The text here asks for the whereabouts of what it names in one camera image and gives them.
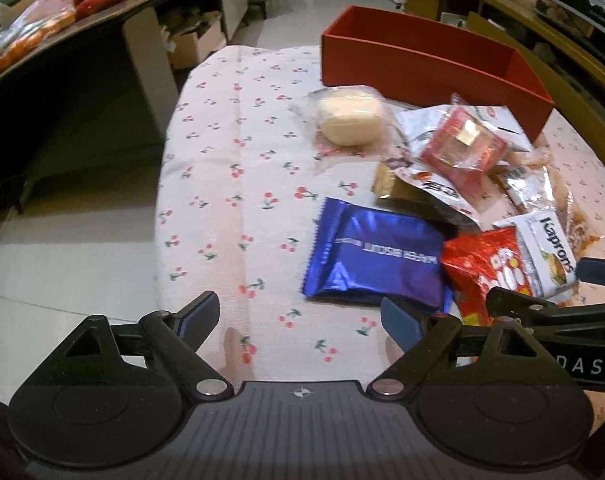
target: orange package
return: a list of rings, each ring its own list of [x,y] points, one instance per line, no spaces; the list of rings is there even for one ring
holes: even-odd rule
[[[445,242],[441,261],[458,292],[456,303],[465,324],[491,325],[485,300],[494,286],[531,295],[514,226]]]

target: table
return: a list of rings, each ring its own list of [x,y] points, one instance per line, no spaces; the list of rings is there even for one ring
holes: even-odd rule
[[[247,0],[196,1],[223,11],[229,39],[247,10]],[[97,12],[0,75],[0,184],[22,177],[19,204],[47,176],[160,159],[178,89],[155,9],[174,2],[127,0]]]
[[[375,206],[377,163],[317,171],[316,152],[288,110],[321,88],[319,48],[228,46],[191,72],[167,132],[156,222],[159,308],[203,290],[221,317],[199,354],[238,386],[245,380],[357,379],[368,384],[401,351],[378,308],[306,301],[300,293],[324,197]],[[603,240],[605,169],[556,111],[544,133],[576,199]],[[581,303],[605,288],[581,284]],[[605,394],[593,394],[597,424]]]

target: red cardboard box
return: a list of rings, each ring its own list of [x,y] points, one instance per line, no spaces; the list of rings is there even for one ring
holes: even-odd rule
[[[326,86],[368,85],[419,106],[506,105],[533,141],[554,102],[514,48],[468,30],[391,10],[351,6],[322,34]]]

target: floor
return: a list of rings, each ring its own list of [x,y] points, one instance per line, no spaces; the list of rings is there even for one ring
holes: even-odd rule
[[[233,43],[318,44],[351,4],[393,9],[389,0],[271,0],[268,19],[250,9]],[[149,161],[53,178],[36,187],[24,215],[0,215],[1,401],[85,316],[131,322],[157,310],[158,171]]]

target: pink tablecloth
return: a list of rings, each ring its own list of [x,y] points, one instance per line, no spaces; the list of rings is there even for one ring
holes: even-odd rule
[[[310,140],[287,105],[321,88],[317,46],[229,46],[195,69],[169,126],[157,204],[162,307],[203,290],[222,316],[199,354],[243,380],[367,384],[401,354],[377,308],[311,303],[300,293],[324,197],[373,206],[376,162],[356,158],[317,174]],[[577,200],[604,239],[605,169],[558,113],[544,133]],[[605,301],[582,284],[581,301]],[[593,396],[605,417],[605,395]]]

